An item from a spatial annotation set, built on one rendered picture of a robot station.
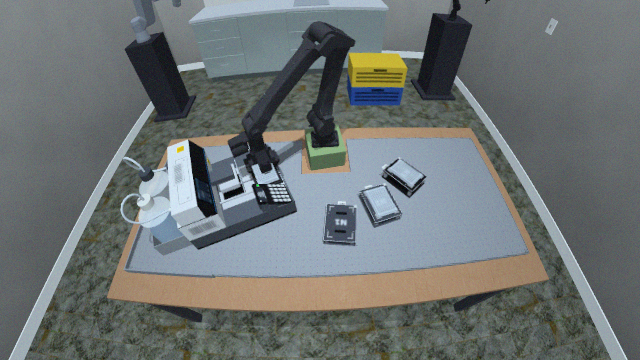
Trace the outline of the pale blue microplate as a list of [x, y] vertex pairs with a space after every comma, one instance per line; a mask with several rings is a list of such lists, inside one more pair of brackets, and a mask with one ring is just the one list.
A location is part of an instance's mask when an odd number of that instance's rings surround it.
[[[273, 167], [273, 165], [272, 165], [272, 167]], [[257, 182], [258, 182], [259, 184], [269, 184], [269, 183], [272, 183], [272, 182], [274, 182], [274, 181], [279, 180], [279, 178], [278, 178], [278, 176], [277, 176], [277, 173], [276, 173], [276, 171], [275, 171], [274, 167], [273, 167], [272, 171], [271, 171], [270, 173], [267, 173], [267, 174], [262, 174], [262, 173], [260, 172], [260, 169], [259, 169], [259, 165], [258, 165], [258, 164], [256, 164], [256, 165], [252, 166], [252, 168], [253, 168], [253, 170], [254, 170], [255, 177], [257, 178]], [[258, 170], [259, 170], [259, 171], [258, 171]]]
[[[403, 166], [403, 167], [402, 167]], [[407, 167], [407, 168], [406, 168]], [[410, 169], [411, 168], [411, 169]], [[401, 170], [402, 169], [402, 170]], [[409, 184], [411, 187], [422, 177], [423, 174], [411, 167], [403, 160], [399, 160], [389, 169], [394, 175]], [[397, 171], [398, 170], [398, 171]], [[406, 170], [406, 171], [405, 171]], [[397, 171], [397, 172], [396, 172]], [[413, 175], [414, 174], [414, 175]], [[417, 176], [418, 175], [418, 176]]]
[[371, 203], [371, 205], [372, 205], [372, 207], [373, 207], [373, 209], [374, 209], [374, 211], [375, 211], [375, 213], [376, 213], [378, 218], [382, 217], [382, 216], [385, 216], [385, 215], [388, 215], [388, 214], [392, 214], [394, 212], [397, 212], [397, 208], [396, 208], [395, 204], [393, 203], [391, 197], [389, 196], [389, 194], [388, 194], [388, 192], [387, 192], [387, 190], [385, 189], [384, 186], [367, 190], [365, 193], [366, 193], [366, 195], [367, 195], [367, 197], [368, 197], [368, 199], [369, 199], [369, 201], [370, 201], [370, 203]]

